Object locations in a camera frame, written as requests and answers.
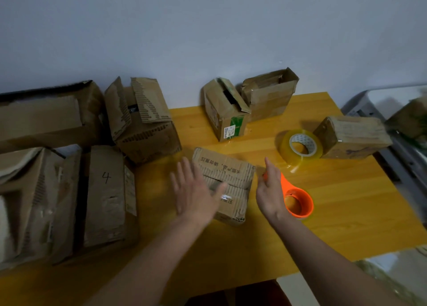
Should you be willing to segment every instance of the hand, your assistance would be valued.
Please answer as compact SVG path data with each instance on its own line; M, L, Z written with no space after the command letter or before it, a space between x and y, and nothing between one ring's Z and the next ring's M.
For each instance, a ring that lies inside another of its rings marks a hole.
M199 166L186 157L178 163L177 176L170 174L173 191L175 192L176 212L180 216L189 217L201 226L207 226L214 218L220 205L221 196L225 193L227 183L222 183L211 195Z
M280 170L268 158L265 158L265 162L268 179L264 181L263 176L258 178L257 204L267 221L272 223L290 214L283 199Z

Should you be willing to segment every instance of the forearm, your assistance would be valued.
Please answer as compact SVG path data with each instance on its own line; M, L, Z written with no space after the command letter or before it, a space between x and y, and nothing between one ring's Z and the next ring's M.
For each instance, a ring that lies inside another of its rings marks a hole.
M270 223L320 305L405 305L299 220L286 215Z
M204 225L180 216L87 305L157 305L172 272Z

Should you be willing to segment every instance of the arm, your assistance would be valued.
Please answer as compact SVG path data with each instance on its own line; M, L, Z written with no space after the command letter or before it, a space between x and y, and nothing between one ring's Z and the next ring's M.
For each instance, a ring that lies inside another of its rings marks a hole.
M215 194L206 186L197 165L191 169L187 158L171 174L178 217L142 252L120 271L86 305L157 305L172 272L211 222L226 190Z
M320 305L406 305L374 278L329 247L286 210L280 170L266 158L257 203L280 236Z

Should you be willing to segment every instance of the orange tape dispenser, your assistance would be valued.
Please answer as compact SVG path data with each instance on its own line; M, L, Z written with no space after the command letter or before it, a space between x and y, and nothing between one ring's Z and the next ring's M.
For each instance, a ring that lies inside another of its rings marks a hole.
M286 180L283 173L280 174L280 183L282 185L286 209L293 217L299 219L309 217L314 210L314 203L311 196L305 190L292 185L288 180ZM267 172L264 173L263 178L267 181Z

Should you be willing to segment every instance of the left hand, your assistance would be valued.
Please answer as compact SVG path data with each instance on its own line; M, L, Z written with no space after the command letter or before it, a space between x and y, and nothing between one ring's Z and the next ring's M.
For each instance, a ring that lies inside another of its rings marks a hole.
M202 226L207 226L214 218L220 205L221 196L227 188L222 183L211 195L199 166L192 163L193 169L186 157L177 165L177 175L170 174L175 193L176 212L180 216L189 217Z

